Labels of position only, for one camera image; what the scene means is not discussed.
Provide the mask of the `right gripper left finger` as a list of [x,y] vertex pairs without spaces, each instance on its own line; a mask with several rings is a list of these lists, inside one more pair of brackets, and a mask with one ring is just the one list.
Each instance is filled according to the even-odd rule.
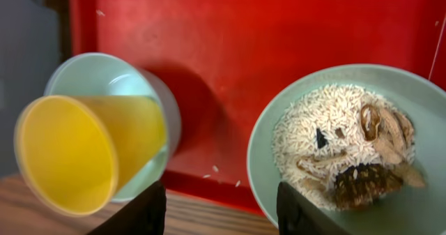
[[163,235],[166,188],[156,181],[88,235]]

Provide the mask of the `rice and food scraps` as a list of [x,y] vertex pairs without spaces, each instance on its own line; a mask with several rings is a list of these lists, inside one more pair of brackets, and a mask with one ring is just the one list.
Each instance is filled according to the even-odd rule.
[[292,102],[273,130],[282,178],[319,208],[362,209],[407,185],[426,187],[413,167],[407,114],[364,87],[329,84]]

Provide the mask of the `yellow plastic cup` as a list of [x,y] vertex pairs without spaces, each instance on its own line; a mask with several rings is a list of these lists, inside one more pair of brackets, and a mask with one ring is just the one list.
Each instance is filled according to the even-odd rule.
[[99,211],[167,142],[147,96],[45,96],[15,127],[15,155],[32,191],[54,211]]

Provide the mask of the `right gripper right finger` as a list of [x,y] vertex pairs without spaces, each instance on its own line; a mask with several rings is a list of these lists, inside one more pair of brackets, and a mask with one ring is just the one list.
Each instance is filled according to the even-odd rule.
[[276,205],[280,235],[348,235],[285,181],[278,185]]

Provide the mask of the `green bowl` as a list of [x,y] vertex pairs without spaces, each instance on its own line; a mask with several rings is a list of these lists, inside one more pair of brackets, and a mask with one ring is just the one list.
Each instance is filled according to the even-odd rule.
[[264,109],[247,150],[249,184],[263,213],[277,224],[277,187],[282,178],[273,162],[273,128],[291,102],[326,84],[363,86],[408,113],[415,127],[415,167],[427,187],[404,188],[366,211],[319,209],[298,195],[307,215],[324,234],[444,234],[445,91],[413,73],[375,64],[349,64],[312,73],[286,87]]

